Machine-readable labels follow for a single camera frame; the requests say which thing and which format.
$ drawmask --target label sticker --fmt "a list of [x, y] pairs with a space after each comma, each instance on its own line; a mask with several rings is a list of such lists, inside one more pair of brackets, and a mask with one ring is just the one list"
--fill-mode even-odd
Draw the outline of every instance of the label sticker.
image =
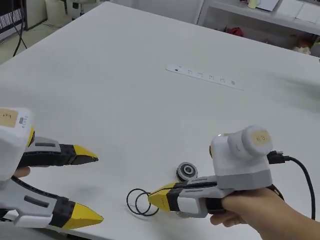
[[259, 147], [261, 145], [268, 144], [271, 142], [271, 137], [269, 133], [265, 130], [254, 131], [250, 133], [249, 136], [256, 147]]
[[18, 111], [0, 108], [0, 126], [14, 128], [18, 118]]

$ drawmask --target hand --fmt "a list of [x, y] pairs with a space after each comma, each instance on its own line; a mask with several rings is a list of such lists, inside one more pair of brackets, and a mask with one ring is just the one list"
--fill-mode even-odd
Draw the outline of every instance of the hand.
[[222, 205], [227, 212], [213, 215], [210, 218], [213, 225], [249, 224], [264, 240], [319, 239], [318, 222], [298, 213], [267, 188], [229, 195]]
[[30, 174], [30, 167], [22, 167], [15, 171], [14, 176], [17, 178], [23, 178]]

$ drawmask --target metal ring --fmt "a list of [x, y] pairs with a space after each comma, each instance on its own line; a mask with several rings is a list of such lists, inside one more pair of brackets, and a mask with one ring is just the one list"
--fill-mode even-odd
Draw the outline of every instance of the metal ring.
[[198, 170], [192, 163], [183, 162], [178, 166], [176, 176], [181, 182], [193, 180], [198, 177]]

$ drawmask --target red object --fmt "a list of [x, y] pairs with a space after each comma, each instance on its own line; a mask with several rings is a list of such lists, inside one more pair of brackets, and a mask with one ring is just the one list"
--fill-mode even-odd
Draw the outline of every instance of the red object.
[[244, 36], [244, 32], [241, 30], [240, 27], [234, 27], [234, 28], [228, 29], [226, 32], [228, 34], [236, 35], [236, 36], [239, 36], [239, 37], [243, 37]]

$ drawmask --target wall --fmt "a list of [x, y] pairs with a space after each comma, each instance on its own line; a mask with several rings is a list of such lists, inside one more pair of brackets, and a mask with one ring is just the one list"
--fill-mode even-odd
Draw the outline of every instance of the wall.
[[195, 23], [203, 0], [113, 0], [112, 2], [187, 23]]
[[28, 28], [47, 19], [45, 0], [26, 0], [26, 17]]

